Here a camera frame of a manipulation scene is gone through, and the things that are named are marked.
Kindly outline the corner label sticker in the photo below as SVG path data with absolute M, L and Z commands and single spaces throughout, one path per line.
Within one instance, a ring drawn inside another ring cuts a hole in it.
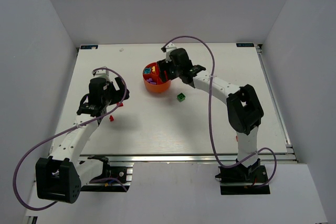
M 98 45 L 81 45 L 80 50 L 95 50 L 98 48 Z
M 253 43 L 236 43 L 236 46 L 245 48 L 245 47 L 254 47 L 255 45 Z

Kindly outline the left corner label sticker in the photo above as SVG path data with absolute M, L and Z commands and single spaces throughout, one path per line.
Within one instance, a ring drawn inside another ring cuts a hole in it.
M 81 45 L 80 50 L 95 50 L 98 48 L 98 45 Z

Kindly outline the orange round divided container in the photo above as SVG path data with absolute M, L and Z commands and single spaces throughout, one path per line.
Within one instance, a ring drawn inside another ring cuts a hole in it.
M 142 77 L 143 77 L 143 81 L 144 81 L 144 85 L 145 88 L 152 93 L 163 93 L 165 91 L 167 91 L 170 86 L 171 86 L 171 81 L 167 81 L 167 82 L 162 82 L 160 77 L 159 77 L 159 70 L 158 70 L 158 66 L 156 64 L 156 62 L 150 63 L 148 64 L 145 68 L 152 68 L 152 67 L 156 67 L 156 73 L 151 73 L 151 74 L 143 74 L 142 72 Z M 157 83 L 156 86 L 151 86 L 149 83 L 146 82 L 146 79 L 148 78 L 152 78 L 153 81 L 155 81 Z

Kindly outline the light blue lego brick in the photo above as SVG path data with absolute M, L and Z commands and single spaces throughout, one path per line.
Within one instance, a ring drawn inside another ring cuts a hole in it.
M 144 68 L 143 74 L 151 74 L 152 73 L 152 68 Z

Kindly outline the right corner label sticker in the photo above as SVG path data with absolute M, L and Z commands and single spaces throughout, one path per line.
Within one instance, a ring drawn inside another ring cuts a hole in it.
M 253 43 L 236 43 L 236 46 L 245 48 L 245 47 L 254 47 L 255 45 Z

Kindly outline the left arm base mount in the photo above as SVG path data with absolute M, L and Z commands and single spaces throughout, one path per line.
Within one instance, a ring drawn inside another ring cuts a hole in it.
M 132 180 L 130 165 L 114 164 L 104 156 L 91 155 L 75 165 L 81 191 L 126 192 Z

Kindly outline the green square lego brick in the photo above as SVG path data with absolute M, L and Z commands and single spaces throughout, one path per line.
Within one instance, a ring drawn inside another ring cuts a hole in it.
M 186 96 L 183 93 L 179 93 L 176 98 L 179 102 L 182 102 L 185 100 Z

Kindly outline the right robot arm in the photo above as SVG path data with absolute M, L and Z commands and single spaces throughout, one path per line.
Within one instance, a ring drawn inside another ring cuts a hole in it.
M 260 166 L 257 133 L 264 111 L 253 86 L 237 86 L 212 75 L 205 67 L 194 65 L 185 49 L 173 44 L 161 48 L 165 59 L 157 62 L 163 81 L 180 78 L 184 84 L 205 91 L 227 107 L 228 121 L 236 131 L 238 154 L 236 166 L 250 175 Z

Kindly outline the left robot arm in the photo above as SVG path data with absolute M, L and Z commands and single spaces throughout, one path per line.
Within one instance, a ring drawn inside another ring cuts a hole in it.
M 128 98 L 129 90 L 120 77 L 110 81 L 106 74 L 99 74 L 90 80 L 89 92 L 79 103 L 74 129 L 66 133 L 47 158 L 40 158 L 36 163 L 38 198 L 72 204 L 83 186 L 111 175 L 106 157 L 90 156 L 85 161 L 80 161 L 79 157 L 98 129 L 107 107 L 119 105 Z

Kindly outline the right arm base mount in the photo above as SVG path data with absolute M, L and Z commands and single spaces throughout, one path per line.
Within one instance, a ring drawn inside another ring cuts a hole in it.
M 221 195 L 269 195 L 267 171 L 260 159 L 245 167 L 239 164 L 233 168 L 218 168 L 215 179 L 220 183 Z

